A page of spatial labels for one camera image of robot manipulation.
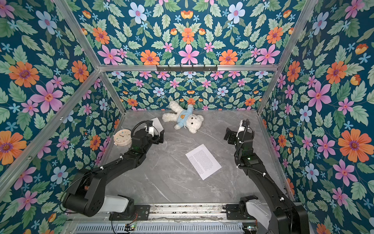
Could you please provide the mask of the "white printed paper sheet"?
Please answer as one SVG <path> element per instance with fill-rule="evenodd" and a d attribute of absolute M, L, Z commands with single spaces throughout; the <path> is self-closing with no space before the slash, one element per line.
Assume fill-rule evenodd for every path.
<path fill-rule="evenodd" d="M 188 152 L 186 157 L 202 180 L 207 179 L 222 168 L 204 144 Z"/>

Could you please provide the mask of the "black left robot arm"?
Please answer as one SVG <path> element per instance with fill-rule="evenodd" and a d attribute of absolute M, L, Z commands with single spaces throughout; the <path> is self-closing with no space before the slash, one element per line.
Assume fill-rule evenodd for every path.
<path fill-rule="evenodd" d="M 134 200 L 124 195 L 106 195 L 106 186 L 127 171 L 139 167 L 154 144 L 164 141 L 165 131 L 152 136 L 146 129 L 131 138 L 130 149 L 99 168 L 81 169 L 65 192 L 62 206 L 74 213 L 93 217 L 97 213 L 123 213 L 131 218 L 135 214 Z"/>

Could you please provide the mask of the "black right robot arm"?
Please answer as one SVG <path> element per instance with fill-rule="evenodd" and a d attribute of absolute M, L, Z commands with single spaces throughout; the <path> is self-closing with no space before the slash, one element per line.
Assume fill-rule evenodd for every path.
<path fill-rule="evenodd" d="M 266 206 L 256 196 L 242 197 L 239 212 L 243 217 L 255 218 L 268 234 L 310 233 L 307 211 L 296 205 L 277 186 L 253 148 L 254 131 L 235 132 L 226 129 L 224 140 L 235 146 L 236 167 L 255 183 L 266 201 Z"/>

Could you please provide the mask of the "white rectangular box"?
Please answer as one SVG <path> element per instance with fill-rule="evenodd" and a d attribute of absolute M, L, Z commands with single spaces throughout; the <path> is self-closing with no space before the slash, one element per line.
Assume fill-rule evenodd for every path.
<path fill-rule="evenodd" d="M 163 131 L 163 126 L 159 120 L 159 118 L 153 118 L 151 119 L 151 121 L 153 122 L 153 127 L 158 131 L 158 132 L 161 132 Z"/>

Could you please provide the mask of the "beige round clock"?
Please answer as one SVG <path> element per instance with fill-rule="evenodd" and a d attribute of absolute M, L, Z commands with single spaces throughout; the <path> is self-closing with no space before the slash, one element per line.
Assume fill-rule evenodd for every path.
<path fill-rule="evenodd" d="M 122 129 L 114 134 L 114 145 L 116 146 L 127 146 L 131 144 L 131 130 Z"/>

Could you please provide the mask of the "white teddy bear blue shirt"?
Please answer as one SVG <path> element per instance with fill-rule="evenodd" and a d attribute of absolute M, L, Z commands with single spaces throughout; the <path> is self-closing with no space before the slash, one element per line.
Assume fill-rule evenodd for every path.
<path fill-rule="evenodd" d="M 174 113 L 165 113 L 162 116 L 164 122 L 175 122 L 175 130 L 187 128 L 190 133 L 195 134 L 201 128 L 204 117 L 193 113 L 194 107 L 189 104 L 187 109 L 182 108 L 176 101 L 169 102 L 169 108 Z"/>

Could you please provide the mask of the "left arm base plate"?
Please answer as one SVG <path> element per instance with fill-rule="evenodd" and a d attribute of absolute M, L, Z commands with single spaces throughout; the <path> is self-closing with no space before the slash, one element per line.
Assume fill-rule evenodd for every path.
<path fill-rule="evenodd" d="M 150 205 L 130 205 L 124 212 L 113 212 L 110 221 L 146 221 L 150 214 Z"/>

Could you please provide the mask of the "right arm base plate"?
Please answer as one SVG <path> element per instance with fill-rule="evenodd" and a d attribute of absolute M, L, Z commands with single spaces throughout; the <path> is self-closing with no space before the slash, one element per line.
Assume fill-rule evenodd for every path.
<path fill-rule="evenodd" d="M 248 217 L 243 215 L 238 204 L 226 204 L 223 206 L 227 220 L 247 220 Z"/>

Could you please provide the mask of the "black hook rail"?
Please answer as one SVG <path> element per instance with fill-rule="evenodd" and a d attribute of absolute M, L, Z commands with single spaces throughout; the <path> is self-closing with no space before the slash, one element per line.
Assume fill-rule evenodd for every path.
<path fill-rule="evenodd" d="M 216 72 L 218 66 L 212 65 L 160 65 L 156 66 L 158 72 Z"/>

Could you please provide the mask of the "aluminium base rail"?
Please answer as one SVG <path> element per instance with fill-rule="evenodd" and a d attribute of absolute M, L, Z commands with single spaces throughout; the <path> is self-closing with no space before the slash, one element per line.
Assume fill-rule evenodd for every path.
<path fill-rule="evenodd" d="M 225 211 L 223 210 L 224 203 L 152 203 L 152 204 L 141 204 L 150 205 L 150 214 L 148 220 L 156 219 L 171 219 L 171 220 L 195 220 L 195 219 L 212 219 L 212 220 L 227 220 Z M 97 213 L 93 217 L 87 217 L 85 215 L 72 212 L 66 221 L 66 225 L 73 222 L 99 222 L 99 221 L 110 221 L 109 217 L 112 213 Z"/>

